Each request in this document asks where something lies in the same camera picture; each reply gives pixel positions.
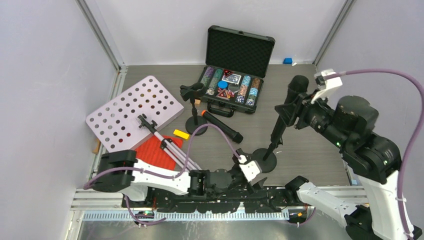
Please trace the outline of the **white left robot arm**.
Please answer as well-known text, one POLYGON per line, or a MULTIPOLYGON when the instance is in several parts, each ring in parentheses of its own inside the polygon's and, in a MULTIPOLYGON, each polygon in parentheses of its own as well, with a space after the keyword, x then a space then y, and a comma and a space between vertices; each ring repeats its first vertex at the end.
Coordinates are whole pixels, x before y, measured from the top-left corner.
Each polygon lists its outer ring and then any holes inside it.
POLYGON ((178 172, 148 164, 138 159, 134 150, 110 152, 101 156, 99 172, 84 188, 121 193, 141 207, 148 207, 153 202, 149 188, 177 196, 217 199, 237 187, 250 187, 251 181, 262 173, 260 164, 247 153, 241 152, 233 159, 230 170, 178 172))

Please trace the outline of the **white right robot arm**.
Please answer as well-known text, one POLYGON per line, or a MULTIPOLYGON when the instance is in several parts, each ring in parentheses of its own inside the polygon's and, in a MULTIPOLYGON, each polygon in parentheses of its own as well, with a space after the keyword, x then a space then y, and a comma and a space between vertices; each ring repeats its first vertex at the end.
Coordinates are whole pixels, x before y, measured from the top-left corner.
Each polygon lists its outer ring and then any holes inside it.
POLYGON ((297 176, 285 185, 288 203, 319 209, 338 221, 353 240, 416 240, 422 235, 409 220, 402 222, 397 196, 401 153, 394 142, 374 133, 379 113, 366 99, 344 96, 332 109, 322 99, 313 101, 301 94, 275 110, 286 126, 311 127, 336 146, 367 197, 367 206, 349 203, 297 176))

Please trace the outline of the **black microphone plain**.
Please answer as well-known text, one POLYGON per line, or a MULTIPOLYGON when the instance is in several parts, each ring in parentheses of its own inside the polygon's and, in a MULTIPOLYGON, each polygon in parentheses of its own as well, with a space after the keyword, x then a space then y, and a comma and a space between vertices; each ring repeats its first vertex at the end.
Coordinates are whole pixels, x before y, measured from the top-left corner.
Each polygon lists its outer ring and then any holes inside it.
POLYGON ((288 85, 287 96, 284 104, 277 105, 274 107, 278 113, 278 118, 271 133, 271 144, 270 146, 276 148, 278 145, 282 145, 282 135, 290 123, 291 119, 296 115, 296 99, 299 94, 303 94, 308 90, 309 80, 303 75, 296 75, 288 85))

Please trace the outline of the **black round-base mic stand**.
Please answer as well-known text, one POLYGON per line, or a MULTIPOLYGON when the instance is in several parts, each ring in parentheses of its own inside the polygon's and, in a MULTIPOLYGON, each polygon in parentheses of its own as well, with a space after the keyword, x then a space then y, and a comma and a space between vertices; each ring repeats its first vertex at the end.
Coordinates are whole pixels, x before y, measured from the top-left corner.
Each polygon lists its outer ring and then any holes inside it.
POLYGON ((195 102, 200 97, 205 95, 206 87, 203 83, 196 82, 190 86, 181 85, 179 88, 180 88, 179 92, 183 101, 186 102, 189 100, 192 106, 191 108, 192 116, 189 117, 187 121, 185 122, 185 129, 192 136, 200 136, 207 131, 208 127, 206 126, 198 130, 196 133, 195 133, 195 130, 199 126, 206 124, 207 120, 203 116, 198 115, 198 110, 196 108, 195 102))
POLYGON ((268 148, 258 148, 252 153, 252 159, 258 163, 262 173, 270 173, 276 168, 277 157, 274 154, 274 150, 282 144, 280 139, 276 142, 271 142, 268 148))

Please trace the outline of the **lilac tripod music stand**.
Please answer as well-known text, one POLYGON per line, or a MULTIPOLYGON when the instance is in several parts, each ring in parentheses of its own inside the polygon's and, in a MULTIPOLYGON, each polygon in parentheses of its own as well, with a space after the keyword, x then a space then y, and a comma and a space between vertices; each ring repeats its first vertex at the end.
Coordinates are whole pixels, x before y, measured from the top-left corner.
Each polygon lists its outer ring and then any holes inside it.
POLYGON ((108 152, 135 150, 153 137, 139 116, 162 130, 184 111, 183 105, 149 75, 86 117, 86 124, 108 152))

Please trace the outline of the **red sheet music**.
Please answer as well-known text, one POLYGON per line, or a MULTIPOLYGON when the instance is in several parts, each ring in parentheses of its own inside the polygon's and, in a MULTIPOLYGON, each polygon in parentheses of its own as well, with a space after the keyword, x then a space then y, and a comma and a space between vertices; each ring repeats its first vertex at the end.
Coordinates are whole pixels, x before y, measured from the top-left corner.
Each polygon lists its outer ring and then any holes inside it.
POLYGON ((161 149, 161 141, 154 136, 137 147, 135 151, 136 158, 147 164, 172 171, 177 165, 176 162, 161 149))

